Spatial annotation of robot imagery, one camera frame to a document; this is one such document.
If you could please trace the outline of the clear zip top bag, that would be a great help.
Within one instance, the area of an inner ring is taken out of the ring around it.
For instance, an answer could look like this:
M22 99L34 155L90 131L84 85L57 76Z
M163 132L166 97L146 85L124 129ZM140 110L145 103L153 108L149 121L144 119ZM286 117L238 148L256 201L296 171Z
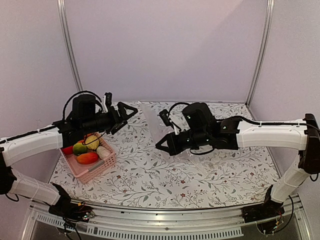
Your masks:
M144 117L147 121L149 132L153 143L158 143L166 134L171 132L175 133L175 130L170 126L165 126L164 122L159 116L160 111L169 110L169 108L174 104L173 102L165 101L143 101L138 102L140 109L142 110ZM180 105L171 112L171 116L175 124L177 124L182 130L187 130L187 122L183 120L183 116L179 113L184 106ZM196 164L197 157L191 155L188 150L183 151L175 156L170 156L167 152L156 149L160 154L161 158L167 163L173 162L184 162L190 164Z

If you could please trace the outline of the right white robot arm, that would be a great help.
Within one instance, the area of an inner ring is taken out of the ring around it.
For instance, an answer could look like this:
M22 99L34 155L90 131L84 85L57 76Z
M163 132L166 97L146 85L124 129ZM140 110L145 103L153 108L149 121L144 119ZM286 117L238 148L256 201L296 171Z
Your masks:
M267 188L263 202L242 208L242 218L246 223L283 214L285 200L306 179L320 175L320 128L312 113L289 121L255 121L241 115L217 119L204 102L184 102L183 106L186 130L174 122L170 109L159 112L165 126L173 128L173 132L166 134L155 147L170 156L184 151L199 155L199 149L205 146L211 148L208 154L214 150L250 148L297 151L283 176Z

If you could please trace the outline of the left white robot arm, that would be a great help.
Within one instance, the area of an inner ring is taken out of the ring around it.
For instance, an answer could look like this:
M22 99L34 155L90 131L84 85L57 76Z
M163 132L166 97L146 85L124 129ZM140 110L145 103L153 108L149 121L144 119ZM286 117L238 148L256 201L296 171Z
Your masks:
M94 217L92 207L84 202L73 203L64 188L56 183L45 183L28 177L12 168L12 165L34 155L70 147L91 133L114 135L138 109L123 102L112 106L112 93L102 98L84 90L73 94L67 103L72 104L69 114L44 128L0 140L0 193L13 194L43 202L49 213L72 222L85 222Z

